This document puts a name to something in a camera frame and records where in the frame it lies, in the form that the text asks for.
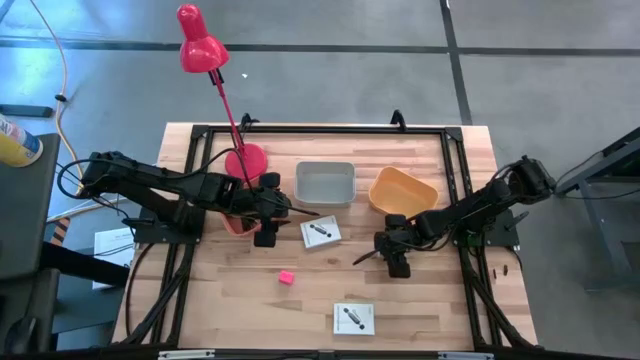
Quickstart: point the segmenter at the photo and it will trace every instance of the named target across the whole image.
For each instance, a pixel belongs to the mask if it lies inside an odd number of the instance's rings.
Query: yellow can
[[[42,155],[42,141],[0,114],[0,162],[24,167]]]

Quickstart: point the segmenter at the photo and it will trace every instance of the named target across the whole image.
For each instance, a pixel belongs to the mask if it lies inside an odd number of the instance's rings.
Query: small pink block
[[[280,271],[280,276],[278,277],[281,283],[286,285],[293,285],[293,273],[288,271]]]

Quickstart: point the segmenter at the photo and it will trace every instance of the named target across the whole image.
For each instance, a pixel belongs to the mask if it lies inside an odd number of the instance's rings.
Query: gray plastic container
[[[305,206],[347,207],[356,198],[356,167],[350,162],[301,161],[294,194]]]

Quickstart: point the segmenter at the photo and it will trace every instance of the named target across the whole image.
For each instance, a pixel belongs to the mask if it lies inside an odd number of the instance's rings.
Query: wooden table
[[[167,124],[158,166],[183,171],[193,124]],[[484,126],[464,126],[463,135],[474,189],[496,170]],[[219,214],[208,213],[197,247],[185,305],[180,347],[244,349],[472,349],[457,251],[408,253],[410,279],[391,279],[382,259],[352,262],[373,248],[373,233],[384,217],[368,204],[368,189],[380,169],[395,166],[438,189],[438,207],[449,205],[442,150],[433,135],[248,134],[247,142],[267,152],[269,171],[282,176],[282,191],[294,203],[295,166],[302,160],[349,161],[356,166],[357,196],[346,209],[315,209],[336,215],[343,239],[333,246],[305,250],[299,223],[311,217],[291,213],[275,248],[253,247],[253,240],[229,235]],[[217,134],[212,153],[232,146]],[[451,146],[453,157],[455,149]],[[456,174],[459,176],[457,161]],[[210,171],[224,173],[224,161]],[[461,186],[460,197],[464,196]],[[158,296],[168,246],[157,245],[143,260],[132,290],[135,327]],[[525,338],[535,343],[522,273],[513,254],[488,248],[487,262],[497,303]],[[509,272],[502,274],[504,265]],[[493,277],[496,269],[497,279]],[[291,287],[278,283],[280,270],[295,273]],[[373,303],[375,336],[333,335],[333,304]],[[483,334],[489,339],[486,311],[479,305]],[[169,305],[164,336],[173,314]],[[124,338],[124,306],[114,341]]]

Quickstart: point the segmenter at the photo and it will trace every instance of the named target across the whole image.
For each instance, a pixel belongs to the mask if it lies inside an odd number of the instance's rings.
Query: concrete floor
[[[61,38],[84,44],[171,44],[182,39],[175,20],[178,0],[140,0],[135,7],[126,0],[37,2]],[[438,0],[195,3],[210,31],[230,44],[447,46]],[[632,0],[449,4],[461,47],[546,48],[550,55],[552,49],[640,49],[640,3]],[[42,48],[27,42],[47,37],[29,2],[16,0],[0,22],[0,41],[13,41],[0,47],[0,103],[54,105],[61,82],[57,51],[50,44]],[[499,164],[528,154],[554,176],[640,124],[638,53],[460,55],[461,89],[446,51],[408,52],[232,52],[223,72],[232,108],[263,121],[386,123],[393,109],[400,108],[413,124],[460,125],[458,101],[466,90],[471,120],[490,127]],[[153,163],[166,122],[224,119],[207,77],[183,73],[176,51],[65,53],[71,102],[64,129],[81,158],[92,151],[119,150]],[[52,119],[13,120],[35,134],[54,131]],[[69,161],[63,149],[59,160]],[[608,203],[615,207],[637,199]],[[50,214],[75,204],[56,189]],[[125,210],[136,213],[135,205]],[[586,281],[610,272],[583,204],[551,199],[528,210],[531,215],[519,225],[519,233],[540,344],[640,357],[640,293],[594,295],[583,290]],[[108,210],[79,216],[65,243],[72,249],[91,247],[95,231],[120,227],[119,220]],[[636,234],[637,229],[629,228],[625,235]],[[90,288],[89,283],[63,288],[73,292],[83,286]],[[109,333],[108,327],[92,331],[61,337],[61,347],[96,345]]]

